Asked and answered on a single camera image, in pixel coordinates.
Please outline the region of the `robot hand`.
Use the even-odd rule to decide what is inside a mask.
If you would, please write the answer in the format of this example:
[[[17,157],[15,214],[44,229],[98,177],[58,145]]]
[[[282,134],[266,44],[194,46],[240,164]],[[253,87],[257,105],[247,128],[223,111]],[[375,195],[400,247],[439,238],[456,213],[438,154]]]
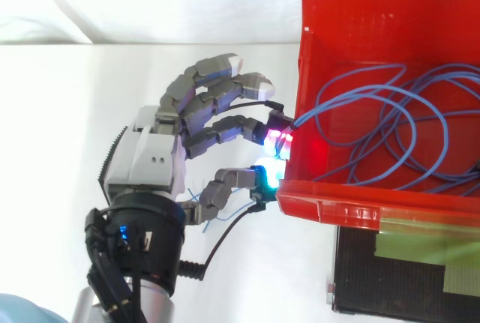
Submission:
[[[157,106],[138,111],[112,144],[99,176],[109,205],[132,193],[174,200],[185,190],[186,160],[237,136],[264,145],[270,133],[292,126],[283,105],[271,99],[271,81],[260,73],[242,74],[241,68],[241,58],[233,53],[198,61],[168,86]],[[271,108],[267,122],[229,115],[207,125],[233,109],[236,99]]]

